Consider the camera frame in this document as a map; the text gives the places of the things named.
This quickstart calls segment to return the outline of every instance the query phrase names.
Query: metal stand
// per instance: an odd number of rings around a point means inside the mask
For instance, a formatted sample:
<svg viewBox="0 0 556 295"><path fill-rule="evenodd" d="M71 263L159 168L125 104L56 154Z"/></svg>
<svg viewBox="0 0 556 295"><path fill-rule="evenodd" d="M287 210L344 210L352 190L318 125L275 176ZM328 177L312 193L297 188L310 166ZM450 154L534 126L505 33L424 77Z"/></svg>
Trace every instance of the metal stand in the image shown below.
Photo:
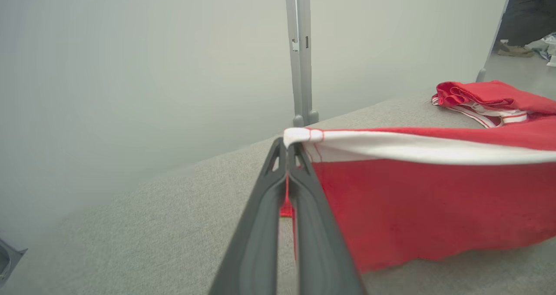
<svg viewBox="0 0 556 295"><path fill-rule="evenodd" d="M290 41L291 79L294 89L294 126L318 122L312 108L310 0L286 0Z"/></svg>

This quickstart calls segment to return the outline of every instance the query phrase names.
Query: folded red cloth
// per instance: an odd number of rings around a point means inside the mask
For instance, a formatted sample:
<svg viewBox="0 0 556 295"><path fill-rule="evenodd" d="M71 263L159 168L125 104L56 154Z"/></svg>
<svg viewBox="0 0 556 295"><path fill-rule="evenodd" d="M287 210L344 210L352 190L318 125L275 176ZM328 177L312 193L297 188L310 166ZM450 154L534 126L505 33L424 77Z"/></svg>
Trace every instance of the folded red cloth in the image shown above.
<svg viewBox="0 0 556 295"><path fill-rule="evenodd" d="M489 129L284 132L362 272L556 235L556 102L499 81L441 83L432 102Z"/></svg>

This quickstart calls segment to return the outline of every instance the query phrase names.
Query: shoe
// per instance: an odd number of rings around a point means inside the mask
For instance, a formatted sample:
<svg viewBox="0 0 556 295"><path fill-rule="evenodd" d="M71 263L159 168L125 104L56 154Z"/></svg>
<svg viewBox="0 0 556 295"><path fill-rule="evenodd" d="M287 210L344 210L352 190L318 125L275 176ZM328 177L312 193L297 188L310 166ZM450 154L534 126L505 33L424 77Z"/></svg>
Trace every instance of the shoe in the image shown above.
<svg viewBox="0 0 556 295"><path fill-rule="evenodd" d="M525 46L511 46L507 43L501 43L498 48L498 55L514 56L514 57L533 57L535 52Z"/></svg>

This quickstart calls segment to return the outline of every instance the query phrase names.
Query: white wall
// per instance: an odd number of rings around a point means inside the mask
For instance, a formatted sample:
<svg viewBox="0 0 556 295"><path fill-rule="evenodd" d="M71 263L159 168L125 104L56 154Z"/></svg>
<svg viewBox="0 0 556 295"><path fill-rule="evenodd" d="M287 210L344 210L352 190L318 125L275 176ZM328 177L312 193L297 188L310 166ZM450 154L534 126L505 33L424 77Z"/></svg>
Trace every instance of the white wall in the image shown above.
<svg viewBox="0 0 556 295"><path fill-rule="evenodd" d="M293 116L285 0L0 0L0 238Z"/></svg>
<svg viewBox="0 0 556 295"><path fill-rule="evenodd" d="M474 82L506 0L311 0L320 119L443 81Z"/></svg>

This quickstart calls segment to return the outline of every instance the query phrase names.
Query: dark pants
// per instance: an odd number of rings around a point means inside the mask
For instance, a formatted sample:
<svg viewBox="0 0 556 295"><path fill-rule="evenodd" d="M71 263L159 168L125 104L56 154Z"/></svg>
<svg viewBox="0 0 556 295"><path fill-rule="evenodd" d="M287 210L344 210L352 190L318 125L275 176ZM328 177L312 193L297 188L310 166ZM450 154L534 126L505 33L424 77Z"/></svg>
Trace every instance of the dark pants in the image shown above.
<svg viewBox="0 0 556 295"><path fill-rule="evenodd" d="M523 46L556 32L556 0L509 0L502 17L499 40Z"/></svg>

